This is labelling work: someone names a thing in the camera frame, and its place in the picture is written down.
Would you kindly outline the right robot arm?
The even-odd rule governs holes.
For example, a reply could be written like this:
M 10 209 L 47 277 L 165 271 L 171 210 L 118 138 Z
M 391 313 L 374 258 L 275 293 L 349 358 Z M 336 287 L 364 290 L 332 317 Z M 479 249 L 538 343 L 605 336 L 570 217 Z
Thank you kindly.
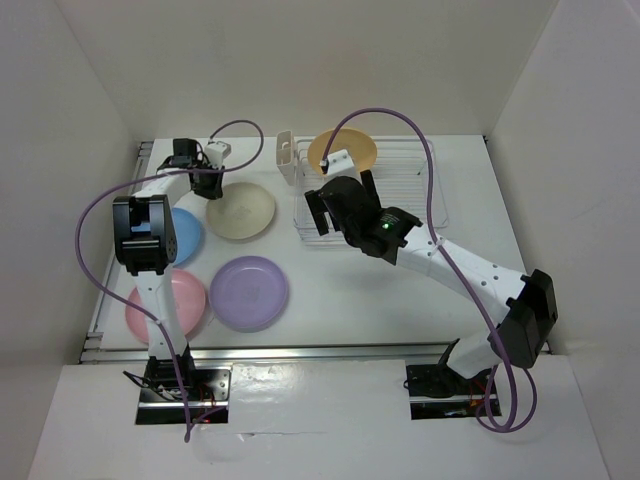
M 440 386 L 462 391 L 480 372 L 500 363 L 534 366 L 558 319 L 552 278 L 503 268 L 438 235 L 418 217 L 382 207 L 372 175 L 338 176 L 305 200 L 321 235 L 331 229 L 373 258 L 423 274 L 476 304 L 489 324 L 450 345 L 437 369 Z

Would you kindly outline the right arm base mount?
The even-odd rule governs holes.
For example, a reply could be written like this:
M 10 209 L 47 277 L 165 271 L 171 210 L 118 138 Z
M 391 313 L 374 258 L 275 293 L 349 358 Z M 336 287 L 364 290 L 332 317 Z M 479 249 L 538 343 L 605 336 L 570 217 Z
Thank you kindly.
M 497 389 L 488 389 L 490 370 L 481 371 L 472 379 L 445 372 L 436 364 L 406 366 L 403 387 L 409 394 L 412 420 L 472 418 L 478 408 L 486 417 L 484 400 L 489 399 L 493 415 L 501 415 Z

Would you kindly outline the orange plate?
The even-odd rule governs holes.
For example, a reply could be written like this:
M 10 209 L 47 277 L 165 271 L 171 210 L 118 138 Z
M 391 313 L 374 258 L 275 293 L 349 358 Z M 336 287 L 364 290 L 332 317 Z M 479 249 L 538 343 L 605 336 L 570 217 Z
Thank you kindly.
M 307 162 L 320 175 L 322 175 L 320 161 L 332 133 L 332 130 L 327 130 L 316 136 L 307 150 Z M 332 154 L 343 149 L 348 151 L 359 172 L 370 170 L 376 163 L 378 156 L 376 143 L 361 130 L 344 127 L 337 133 L 329 153 Z

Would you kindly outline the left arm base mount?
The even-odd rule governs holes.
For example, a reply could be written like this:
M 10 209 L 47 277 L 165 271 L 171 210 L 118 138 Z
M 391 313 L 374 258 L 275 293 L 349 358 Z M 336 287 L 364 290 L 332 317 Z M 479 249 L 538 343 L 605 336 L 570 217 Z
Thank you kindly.
M 185 421 L 182 392 L 172 378 L 152 378 L 147 373 L 123 375 L 139 390 L 136 425 L 177 425 Z M 183 381 L 193 424 L 226 424 L 232 371 L 229 367 L 192 370 Z

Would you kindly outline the purple plate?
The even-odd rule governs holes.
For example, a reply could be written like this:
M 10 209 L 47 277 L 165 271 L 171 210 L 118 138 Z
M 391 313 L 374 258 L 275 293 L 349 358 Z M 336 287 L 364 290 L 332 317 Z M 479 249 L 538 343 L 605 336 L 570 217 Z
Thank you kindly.
M 289 282 L 283 270 L 261 256 L 230 260 L 218 269 L 209 286 L 215 318 L 239 332 L 268 328 L 286 308 L 288 297 Z

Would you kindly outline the blue plate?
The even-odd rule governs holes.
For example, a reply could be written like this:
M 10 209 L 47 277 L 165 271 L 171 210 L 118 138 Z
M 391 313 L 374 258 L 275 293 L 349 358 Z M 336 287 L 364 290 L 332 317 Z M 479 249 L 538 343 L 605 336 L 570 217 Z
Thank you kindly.
M 191 212 L 182 208 L 171 210 L 177 242 L 175 265 L 188 262 L 201 245 L 203 228 Z

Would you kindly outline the cream plate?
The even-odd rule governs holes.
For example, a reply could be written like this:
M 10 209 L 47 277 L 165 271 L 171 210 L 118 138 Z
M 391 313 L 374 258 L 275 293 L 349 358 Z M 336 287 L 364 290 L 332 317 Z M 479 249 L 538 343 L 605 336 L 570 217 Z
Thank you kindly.
M 223 187 L 221 199 L 207 202 L 205 219 L 215 235 L 239 241 L 263 232 L 275 211 L 275 197 L 267 189 L 252 182 L 235 182 Z

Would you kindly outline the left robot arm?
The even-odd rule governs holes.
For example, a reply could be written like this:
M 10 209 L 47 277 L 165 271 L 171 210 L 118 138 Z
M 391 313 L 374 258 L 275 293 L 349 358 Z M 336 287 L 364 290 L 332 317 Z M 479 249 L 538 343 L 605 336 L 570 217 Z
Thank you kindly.
M 209 200 L 222 197 L 225 160 L 231 146 L 210 140 L 179 138 L 153 179 L 137 193 L 112 203 L 115 253 L 133 277 L 140 297 L 131 307 L 145 317 L 149 361 L 146 388 L 164 388 L 176 399 L 191 397 L 198 388 L 186 334 L 179 323 L 171 275 L 178 253 L 172 206 L 192 192 Z

